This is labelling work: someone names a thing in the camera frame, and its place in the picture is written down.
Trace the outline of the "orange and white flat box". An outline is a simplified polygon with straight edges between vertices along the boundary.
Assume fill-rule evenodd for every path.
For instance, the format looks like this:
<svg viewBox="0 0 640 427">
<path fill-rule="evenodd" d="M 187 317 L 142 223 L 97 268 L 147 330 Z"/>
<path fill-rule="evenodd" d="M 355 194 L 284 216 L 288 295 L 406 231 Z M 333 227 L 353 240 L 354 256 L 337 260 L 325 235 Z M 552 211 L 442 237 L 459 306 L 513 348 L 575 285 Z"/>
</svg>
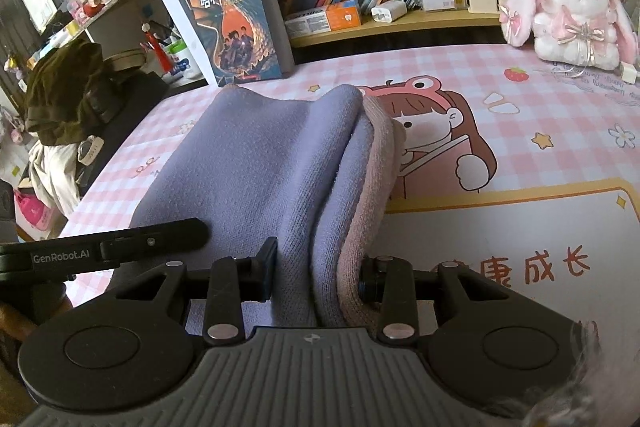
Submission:
<svg viewBox="0 0 640 427">
<path fill-rule="evenodd" d="M 291 39 L 354 28 L 361 25 L 360 6 L 357 0 L 322 5 L 292 14 L 284 24 Z"/>
</svg>

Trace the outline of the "purple and mauve knit sweater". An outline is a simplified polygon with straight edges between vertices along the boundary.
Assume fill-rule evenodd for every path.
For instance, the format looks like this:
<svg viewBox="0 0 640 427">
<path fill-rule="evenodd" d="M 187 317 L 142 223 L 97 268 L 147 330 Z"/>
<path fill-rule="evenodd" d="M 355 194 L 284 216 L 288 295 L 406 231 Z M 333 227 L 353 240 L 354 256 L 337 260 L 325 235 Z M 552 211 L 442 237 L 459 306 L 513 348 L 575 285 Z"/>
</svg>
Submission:
<svg viewBox="0 0 640 427">
<path fill-rule="evenodd" d="M 182 257 L 191 270 L 253 256 L 277 239 L 273 294 L 244 303 L 248 329 L 370 329 L 378 316 L 359 298 L 359 272 L 404 142 L 401 124 L 349 84 L 314 101 L 225 87 L 160 169 L 131 225 L 205 222 L 207 244 Z"/>
</svg>

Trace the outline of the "white power adapter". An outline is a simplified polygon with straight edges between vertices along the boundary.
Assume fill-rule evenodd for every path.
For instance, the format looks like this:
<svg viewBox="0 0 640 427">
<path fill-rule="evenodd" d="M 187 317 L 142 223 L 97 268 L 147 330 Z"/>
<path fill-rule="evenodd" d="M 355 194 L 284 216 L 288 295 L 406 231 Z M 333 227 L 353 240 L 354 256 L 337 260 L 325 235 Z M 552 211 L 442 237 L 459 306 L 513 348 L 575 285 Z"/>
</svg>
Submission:
<svg viewBox="0 0 640 427">
<path fill-rule="evenodd" d="M 390 24 L 408 13 L 407 5 L 403 1 L 388 0 L 375 5 L 371 9 L 371 16 L 377 23 Z"/>
</svg>

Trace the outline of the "white green lidded jar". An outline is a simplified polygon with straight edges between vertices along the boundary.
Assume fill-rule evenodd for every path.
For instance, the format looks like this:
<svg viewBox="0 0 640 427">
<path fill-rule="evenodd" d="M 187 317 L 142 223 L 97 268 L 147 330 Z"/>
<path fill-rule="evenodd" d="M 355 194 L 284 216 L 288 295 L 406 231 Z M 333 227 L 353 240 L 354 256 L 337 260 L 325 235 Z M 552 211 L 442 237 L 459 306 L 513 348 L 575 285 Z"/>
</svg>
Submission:
<svg viewBox="0 0 640 427">
<path fill-rule="evenodd" d="M 171 45 L 166 48 L 166 53 L 171 59 L 172 64 L 174 64 L 171 71 L 172 75 L 181 74 L 182 77 L 187 80 L 194 80 L 201 77 L 202 73 L 198 68 L 198 64 L 195 63 L 189 48 L 182 39 L 171 43 Z"/>
</svg>

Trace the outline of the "white pink plush bunny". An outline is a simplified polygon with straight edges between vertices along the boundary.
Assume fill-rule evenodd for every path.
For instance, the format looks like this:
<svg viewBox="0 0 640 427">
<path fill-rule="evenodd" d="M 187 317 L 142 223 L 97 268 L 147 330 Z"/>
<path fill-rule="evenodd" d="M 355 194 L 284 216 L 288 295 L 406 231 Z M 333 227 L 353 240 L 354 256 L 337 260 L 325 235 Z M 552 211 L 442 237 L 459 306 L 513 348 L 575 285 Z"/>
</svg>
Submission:
<svg viewBox="0 0 640 427">
<path fill-rule="evenodd" d="M 533 39 L 543 61 L 608 72 L 637 61 L 638 37 L 620 0 L 499 0 L 498 9 L 506 43 Z"/>
</svg>

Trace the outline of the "Harry Potter paperback book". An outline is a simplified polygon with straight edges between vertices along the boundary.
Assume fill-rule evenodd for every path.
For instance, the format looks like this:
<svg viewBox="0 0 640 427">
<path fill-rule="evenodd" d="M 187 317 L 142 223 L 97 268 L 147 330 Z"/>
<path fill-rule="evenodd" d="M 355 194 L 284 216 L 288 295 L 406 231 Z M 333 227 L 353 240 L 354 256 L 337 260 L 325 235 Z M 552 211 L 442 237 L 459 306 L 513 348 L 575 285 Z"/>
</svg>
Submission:
<svg viewBox="0 0 640 427">
<path fill-rule="evenodd" d="M 286 78 L 295 68 L 278 0 L 189 0 L 216 83 Z"/>
</svg>

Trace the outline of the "dark olive jacket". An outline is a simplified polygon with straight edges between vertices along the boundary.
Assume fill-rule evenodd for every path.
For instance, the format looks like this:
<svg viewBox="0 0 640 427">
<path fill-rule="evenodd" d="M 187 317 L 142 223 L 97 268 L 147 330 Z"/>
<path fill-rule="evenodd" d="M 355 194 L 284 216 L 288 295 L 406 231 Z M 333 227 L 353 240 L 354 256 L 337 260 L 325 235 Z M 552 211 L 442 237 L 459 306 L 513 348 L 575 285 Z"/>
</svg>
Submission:
<svg viewBox="0 0 640 427">
<path fill-rule="evenodd" d="M 101 131 L 124 101 L 101 46 L 74 40 L 50 51 L 29 74 L 26 130 L 47 146 L 79 143 Z"/>
</svg>

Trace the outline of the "pink checkered cartoon desk mat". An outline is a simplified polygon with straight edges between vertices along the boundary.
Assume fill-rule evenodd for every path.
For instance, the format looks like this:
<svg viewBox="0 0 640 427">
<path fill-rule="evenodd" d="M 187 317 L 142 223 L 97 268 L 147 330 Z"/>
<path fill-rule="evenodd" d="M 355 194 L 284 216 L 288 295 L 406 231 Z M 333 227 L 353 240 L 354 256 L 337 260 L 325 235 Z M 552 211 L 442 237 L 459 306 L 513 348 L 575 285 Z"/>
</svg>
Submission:
<svg viewBox="0 0 640 427">
<path fill-rule="evenodd" d="M 427 270 L 459 261 L 593 327 L 605 348 L 639 346 L 639 91 L 529 50 L 439 46 L 341 57 L 240 87 L 314 101 L 349 84 L 405 131 L 366 257 Z M 224 88 L 160 102 L 81 199 L 68 237 L 134 228 L 137 205 Z"/>
</svg>

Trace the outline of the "white cloth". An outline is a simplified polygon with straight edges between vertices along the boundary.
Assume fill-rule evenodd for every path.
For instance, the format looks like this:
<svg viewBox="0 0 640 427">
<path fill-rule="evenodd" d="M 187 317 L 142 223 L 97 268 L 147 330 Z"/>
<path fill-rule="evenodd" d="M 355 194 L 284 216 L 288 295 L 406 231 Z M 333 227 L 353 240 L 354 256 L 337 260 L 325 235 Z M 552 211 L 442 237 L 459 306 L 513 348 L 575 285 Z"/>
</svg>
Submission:
<svg viewBox="0 0 640 427">
<path fill-rule="evenodd" d="M 76 183 L 77 144 L 43 145 L 29 151 L 28 176 L 36 196 L 44 205 L 69 218 L 80 203 Z"/>
</svg>

